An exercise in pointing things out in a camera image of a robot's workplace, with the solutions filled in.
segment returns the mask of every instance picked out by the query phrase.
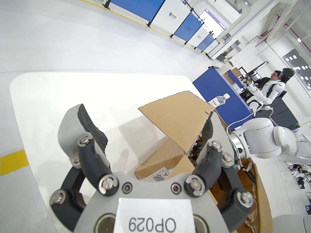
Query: blue counter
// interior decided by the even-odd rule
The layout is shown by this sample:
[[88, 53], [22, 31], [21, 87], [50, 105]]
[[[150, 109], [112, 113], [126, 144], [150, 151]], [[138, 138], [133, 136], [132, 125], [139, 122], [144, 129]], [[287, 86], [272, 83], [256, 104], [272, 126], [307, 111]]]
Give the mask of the blue counter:
[[[210, 67], [199, 76], [193, 84], [207, 102], [218, 95], [224, 95], [225, 93], [230, 95], [230, 98], [226, 100], [226, 104], [217, 108], [218, 113], [227, 125], [241, 120], [252, 113], [252, 110], [232, 85], [223, 75], [220, 75], [214, 67]], [[230, 129], [234, 129], [252, 118], [253, 116], [250, 116], [240, 123], [235, 123]]]

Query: plastic bottle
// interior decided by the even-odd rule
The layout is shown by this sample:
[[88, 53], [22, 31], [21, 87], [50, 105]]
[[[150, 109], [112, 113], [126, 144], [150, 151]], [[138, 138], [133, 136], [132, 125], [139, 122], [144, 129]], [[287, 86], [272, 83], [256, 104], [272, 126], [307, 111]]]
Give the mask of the plastic bottle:
[[223, 105], [226, 103], [226, 100], [230, 98], [230, 95], [228, 93], [225, 93], [224, 96], [216, 96], [208, 103], [211, 104], [213, 107], [219, 107], [220, 105]]

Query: robot forearm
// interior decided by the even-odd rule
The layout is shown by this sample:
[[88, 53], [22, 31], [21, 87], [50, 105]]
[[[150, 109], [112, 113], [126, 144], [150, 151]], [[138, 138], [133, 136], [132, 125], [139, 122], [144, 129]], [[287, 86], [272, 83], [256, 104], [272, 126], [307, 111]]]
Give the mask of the robot forearm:
[[272, 99], [265, 97], [257, 87], [250, 85], [247, 89], [257, 98], [258, 101], [261, 101], [263, 104], [269, 105], [272, 103]]

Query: metal screw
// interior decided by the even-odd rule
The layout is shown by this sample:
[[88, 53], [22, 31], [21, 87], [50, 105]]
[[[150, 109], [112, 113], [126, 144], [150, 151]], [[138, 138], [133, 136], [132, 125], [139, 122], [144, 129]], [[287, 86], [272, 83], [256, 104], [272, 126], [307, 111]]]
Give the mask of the metal screw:
[[223, 148], [221, 146], [221, 143], [219, 141], [210, 141], [208, 144], [210, 147], [212, 147], [217, 152], [222, 152]]
[[123, 192], [124, 194], [129, 194], [129, 193], [131, 193], [132, 189], [133, 189], [133, 186], [132, 186], [132, 184], [131, 184], [130, 182], [126, 182], [126, 183], [124, 183], [123, 186], [122, 186], [122, 192]]
[[63, 190], [56, 190], [50, 198], [50, 205], [56, 203], [56, 204], [62, 204], [66, 199], [66, 193]]
[[118, 179], [112, 174], [107, 174], [101, 178], [98, 184], [98, 190], [100, 191], [100, 193], [105, 195], [107, 191], [111, 190], [113, 187], [116, 187], [117, 185]]
[[222, 155], [223, 160], [225, 160], [226, 162], [232, 162], [232, 157], [226, 153]]
[[81, 139], [80, 139], [80, 144], [88, 144], [90, 141], [89, 137], [88, 136], [83, 136]]
[[240, 204], [242, 204], [244, 207], [250, 208], [253, 206], [254, 199], [253, 199], [252, 194], [250, 192], [248, 192], [248, 191], [243, 192], [243, 193], [237, 192], [236, 195], [237, 195], [237, 198], [238, 198]]
[[101, 186], [105, 189], [105, 190], [111, 190], [112, 186], [113, 186], [113, 179], [111, 178], [107, 178], [105, 179], [102, 183]]
[[175, 182], [171, 185], [171, 191], [175, 195], [178, 195], [181, 192], [181, 186], [177, 182]]
[[205, 192], [204, 182], [197, 175], [190, 175], [186, 179], [186, 183], [190, 186], [190, 189], [193, 191], [193, 195], [196, 197], [203, 195]]

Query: window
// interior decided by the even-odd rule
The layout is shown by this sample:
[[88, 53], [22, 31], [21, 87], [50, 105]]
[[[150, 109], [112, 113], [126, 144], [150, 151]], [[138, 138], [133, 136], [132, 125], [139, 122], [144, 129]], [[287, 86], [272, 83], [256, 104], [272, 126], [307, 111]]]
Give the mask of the window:
[[295, 74], [298, 75], [300, 81], [306, 87], [308, 91], [311, 90], [311, 68], [310, 65], [301, 57], [296, 49], [293, 49], [285, 56], [283, 56], [285, 62], [295, 70]]

